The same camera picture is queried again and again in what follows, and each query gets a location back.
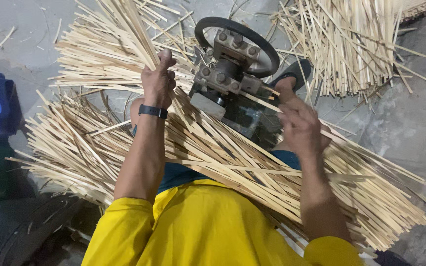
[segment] metal machine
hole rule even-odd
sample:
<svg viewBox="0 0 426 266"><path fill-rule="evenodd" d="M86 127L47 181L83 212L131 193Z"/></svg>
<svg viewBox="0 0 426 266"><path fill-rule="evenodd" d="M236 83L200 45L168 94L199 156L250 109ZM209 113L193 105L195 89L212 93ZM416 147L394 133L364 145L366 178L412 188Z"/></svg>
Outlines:
<svg viewBox="0 0 426 266"><path fill-rule="evenodd" d="M219 28L210 42L204 35L208 27ZM192 105L250 137L264 109L238 94L244 91L268 100L269 86L260 78L277 71L277 52L255 31L222 17L198 21L195 37L206 56L197 54L200 64L190 91Z"/></svg>

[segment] yellow sleeve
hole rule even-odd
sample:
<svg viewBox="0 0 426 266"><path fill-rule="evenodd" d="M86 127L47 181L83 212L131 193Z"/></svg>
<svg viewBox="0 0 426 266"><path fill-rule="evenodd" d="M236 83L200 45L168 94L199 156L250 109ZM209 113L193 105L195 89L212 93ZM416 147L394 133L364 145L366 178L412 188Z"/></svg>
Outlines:
<svg viewBox="0 0 426 266"><path fill-rule="evenodd" d="M152 205L142 199L115 200L99 219L83 258L85 265L135 265L151 237Z"/></svg>
<svg viewBox="0 0 426 266"><path fill-rule="evenodd" d="M363 260L353 245L346 240L331 236L312 240L305 248L303 258L312 265L363 265Z"/></svg>

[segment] forearm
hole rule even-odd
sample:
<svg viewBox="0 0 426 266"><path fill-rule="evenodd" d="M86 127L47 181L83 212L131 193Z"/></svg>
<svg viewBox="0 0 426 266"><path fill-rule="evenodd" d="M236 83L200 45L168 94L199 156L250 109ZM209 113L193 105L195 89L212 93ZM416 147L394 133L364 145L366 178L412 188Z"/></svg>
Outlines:
<svg viewBox="0 0 426 266"><path fill-rule="evenodd" d="M141 198L154 203L164 174L164 119L141 115L136 137L116 181L115 199Z"/></svg>
<svg viewBox="0 0 426 266"><path fill-rule="evenodd" d="M300 158L300 162L303 174L300 213L310 240L334 236L351 242L345 216L325 176L323 155Z"/></svg>

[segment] metal block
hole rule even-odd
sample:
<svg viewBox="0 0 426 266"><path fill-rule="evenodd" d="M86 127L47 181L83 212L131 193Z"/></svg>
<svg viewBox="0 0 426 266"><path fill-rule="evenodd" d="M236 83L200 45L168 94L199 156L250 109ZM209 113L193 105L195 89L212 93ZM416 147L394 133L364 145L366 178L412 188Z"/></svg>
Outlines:
<svg viewBox="0 0 426 266"><path fill-rule="evenodd" d="M257 94L257 90L259 90L261 85L262 80L245 73L241 81L241 90L249 94Z"/></svg>
<svg viewBox="0 0 426 266"><path fill-rule="evenodd" d="M248 69L254 62L257 62L261 49L246 43L239 36L233 36L229 31L219 29L214 39L213 57L219 60L222 54L226 54L241 62L243 69Z"/></svg>
<svg viewBox="0 0 426 266"><path fill-rule="evenodd" d="M226 113L226 109L218 105L216 102L208 99L200 93L193 94L190 103L196 108L204 111L205 113L221 120Z"/></svg>
<svg viewBox="0 0 426 266"><path fill-rule="evenodd" d="M204 64L200 65L200 69L196 73L194 81L203 86L214 88L226 95L229 92L239 94L241 88L240 82L226 76L224 73L209 68Z"/></svg>

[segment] yellow shirt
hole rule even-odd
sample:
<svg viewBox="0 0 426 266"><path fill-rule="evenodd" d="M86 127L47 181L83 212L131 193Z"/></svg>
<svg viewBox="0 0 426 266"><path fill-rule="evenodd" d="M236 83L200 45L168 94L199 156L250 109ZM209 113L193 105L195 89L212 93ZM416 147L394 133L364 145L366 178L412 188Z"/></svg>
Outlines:
<svg viewBox="0 0 426 266"><path fill-rule="evenodd" d="M82 265L363 265L336 237L315 239L300 257L248 199L212 180L158 194L154 206L117 199L106 209Z"/></svg>

